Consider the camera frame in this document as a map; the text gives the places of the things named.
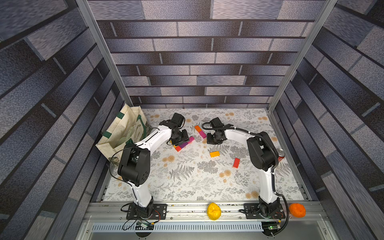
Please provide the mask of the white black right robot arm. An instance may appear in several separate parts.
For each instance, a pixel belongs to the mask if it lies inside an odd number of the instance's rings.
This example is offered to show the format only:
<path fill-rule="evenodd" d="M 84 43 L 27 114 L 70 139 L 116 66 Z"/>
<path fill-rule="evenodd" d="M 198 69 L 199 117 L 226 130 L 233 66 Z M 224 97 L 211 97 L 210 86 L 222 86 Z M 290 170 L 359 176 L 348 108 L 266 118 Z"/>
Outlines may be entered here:
<path fill-rule="evenodd" d="M 203 123 L 202 128 L 214 131 L 207 134 L 207 143 L 210 145 L 220 145 L 231 140 L 248 147 L 251 163 L 259 171 L 261 184 L 256 213 L 264 219 L 284 218 L 280 203 L 280 198 L 284 196 L 277 193 L 275 186 L 275 168 L 279 164 L 279 155 L 269 135 L 266 132 L 252 133 L 231 124 L 224 125 L 219 118 Z"/>

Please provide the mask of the orange wooden block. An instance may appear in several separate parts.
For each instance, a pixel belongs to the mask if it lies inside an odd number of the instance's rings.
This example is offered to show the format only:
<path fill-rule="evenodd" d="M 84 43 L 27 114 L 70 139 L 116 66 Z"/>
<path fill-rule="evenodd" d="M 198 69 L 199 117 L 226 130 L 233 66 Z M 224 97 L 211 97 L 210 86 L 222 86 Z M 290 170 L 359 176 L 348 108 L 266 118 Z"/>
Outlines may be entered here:
<path fill-rule="evenodd" d="M 199 127 L 199 126 L 195 126 L 195 129 L 197 130 L 197 132 L 201 132 L 202 131 L 202 129 Z"/>

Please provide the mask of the pink wooden block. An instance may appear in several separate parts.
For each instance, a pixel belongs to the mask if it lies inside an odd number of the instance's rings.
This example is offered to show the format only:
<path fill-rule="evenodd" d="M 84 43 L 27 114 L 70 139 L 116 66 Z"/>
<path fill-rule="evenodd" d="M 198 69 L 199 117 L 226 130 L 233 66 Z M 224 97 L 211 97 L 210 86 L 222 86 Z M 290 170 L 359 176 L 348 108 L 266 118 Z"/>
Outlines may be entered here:
<path fill-rule="evenodd" d="M 203 131 L 200 131 L 199 134 L 200 134 L 200 136 L 201 136 L 203 139 L 206 139 L 206 138 L 207 138 L 207 135 L 206 135 Z"/>

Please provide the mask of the yellow-orange wooden block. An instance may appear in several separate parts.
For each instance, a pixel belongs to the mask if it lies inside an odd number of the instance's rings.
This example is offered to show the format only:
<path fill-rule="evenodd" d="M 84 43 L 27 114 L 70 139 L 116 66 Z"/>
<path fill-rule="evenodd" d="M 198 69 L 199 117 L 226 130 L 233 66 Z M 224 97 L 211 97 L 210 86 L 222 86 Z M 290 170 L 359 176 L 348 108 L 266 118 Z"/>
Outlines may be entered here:
<path fill-rule="evenodd" d="M 211 158 L 215 158 L 215 157 L 218 157 L 218 156 L 220 156 L 220 152 L 219 151 L 210 152 L 210 157 Z"/>

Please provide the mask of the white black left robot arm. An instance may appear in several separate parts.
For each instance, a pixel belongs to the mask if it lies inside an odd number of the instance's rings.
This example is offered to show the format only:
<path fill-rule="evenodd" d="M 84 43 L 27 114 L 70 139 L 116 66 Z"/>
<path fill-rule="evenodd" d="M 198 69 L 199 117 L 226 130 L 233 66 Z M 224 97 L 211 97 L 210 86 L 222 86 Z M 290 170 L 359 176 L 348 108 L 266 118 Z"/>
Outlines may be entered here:
<path fill-rule="evenodd" d="M 163 143 L 174 146 L 188 143 L 188 132 L 182 129 L 184 123 L 185 117 L 175 113 L 170 120 L 160 122 L 149 136 L 126 145 L 122 151 L 118 175 L 132 187 L 136 209 L 146 218 L 152 214 L 154 202 L 146 183 L 151 171 L 151 156 Z"/>

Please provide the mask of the purple wooden block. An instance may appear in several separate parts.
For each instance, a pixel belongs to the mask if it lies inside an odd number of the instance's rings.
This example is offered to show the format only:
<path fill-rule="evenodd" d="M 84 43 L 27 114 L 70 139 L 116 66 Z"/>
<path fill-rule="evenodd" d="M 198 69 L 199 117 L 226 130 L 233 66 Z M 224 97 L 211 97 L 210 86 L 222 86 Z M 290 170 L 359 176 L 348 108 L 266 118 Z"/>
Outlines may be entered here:
<path fill-rule="evenodd" d="M 183 149 L 183 148 L 186 147 L 188 144 L 189 144 L 189 143 L 183 143 L 183 144 L 179 145 L 179 147 L 180 147 L 181 149 Z"/>

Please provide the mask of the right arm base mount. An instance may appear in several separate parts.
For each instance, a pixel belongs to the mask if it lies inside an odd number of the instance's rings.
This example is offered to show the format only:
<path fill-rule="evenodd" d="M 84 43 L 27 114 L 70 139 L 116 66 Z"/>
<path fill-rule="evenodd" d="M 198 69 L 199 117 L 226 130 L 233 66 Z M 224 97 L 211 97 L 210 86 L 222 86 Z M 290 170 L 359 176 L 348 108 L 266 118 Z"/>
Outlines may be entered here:
<path fill-rule="evenodd" d="M 259 204 L 257 203 L 245 203 L 244 204 L 244 214 L 247 220 L 282 220 L 286 218 L 286 214 L 280 205 L 274 212 L 269 214 L 263 214 L 259 209 Z"/>

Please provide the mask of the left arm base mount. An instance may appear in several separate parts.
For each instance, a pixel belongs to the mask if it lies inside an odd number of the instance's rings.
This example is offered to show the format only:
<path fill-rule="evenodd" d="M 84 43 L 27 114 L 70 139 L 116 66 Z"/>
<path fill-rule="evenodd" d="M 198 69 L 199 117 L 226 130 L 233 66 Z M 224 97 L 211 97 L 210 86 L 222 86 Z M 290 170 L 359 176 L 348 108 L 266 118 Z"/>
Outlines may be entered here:
<path fill-rule="evenodd" d="M 167 204 L 149 204 L 146 208 L 130 203 L 127 209 L 127 220 L 165 220 L 167 216 Z"/>

